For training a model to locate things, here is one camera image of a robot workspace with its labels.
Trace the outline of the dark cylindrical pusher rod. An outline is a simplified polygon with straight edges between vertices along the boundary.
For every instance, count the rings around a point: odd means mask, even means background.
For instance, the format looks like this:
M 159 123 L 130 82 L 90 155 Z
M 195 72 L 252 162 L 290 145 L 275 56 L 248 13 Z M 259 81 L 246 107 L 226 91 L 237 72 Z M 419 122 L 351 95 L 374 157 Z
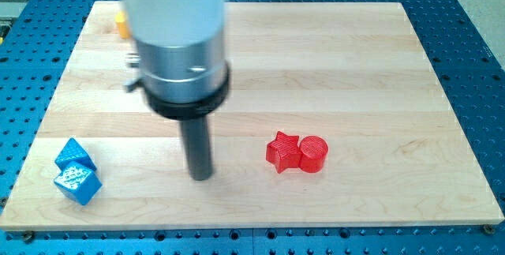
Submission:
M 213 166 L 207 118 L 182 121 L 180 129 L 191 178 L 196 181 L 209 179 Z

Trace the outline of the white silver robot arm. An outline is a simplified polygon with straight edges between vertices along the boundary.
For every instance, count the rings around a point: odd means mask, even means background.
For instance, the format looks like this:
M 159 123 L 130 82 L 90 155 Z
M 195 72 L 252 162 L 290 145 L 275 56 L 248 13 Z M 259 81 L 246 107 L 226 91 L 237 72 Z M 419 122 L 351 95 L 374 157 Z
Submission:
M 213 173 L 207 116 L 230 87 L 224 42 L 226 0 L 122 0 L 137 47 L 134 66 L 151 109 L 177 120 L 189 174 Z

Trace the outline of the black flange ring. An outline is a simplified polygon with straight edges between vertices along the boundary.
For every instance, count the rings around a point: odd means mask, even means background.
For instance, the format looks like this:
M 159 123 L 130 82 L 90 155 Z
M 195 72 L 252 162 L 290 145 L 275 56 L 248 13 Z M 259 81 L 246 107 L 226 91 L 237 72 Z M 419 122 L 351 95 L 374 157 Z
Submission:
M 227 98 L 230 89 L 230 65 L 225 64 L 226 75 L 223 84 L 210 96 L 193 103 L 170 103 L 156 97 L 143 85 L 145 99 L 149 107 L 164 118 L 186 121 L 205 117 L 216 110 Z

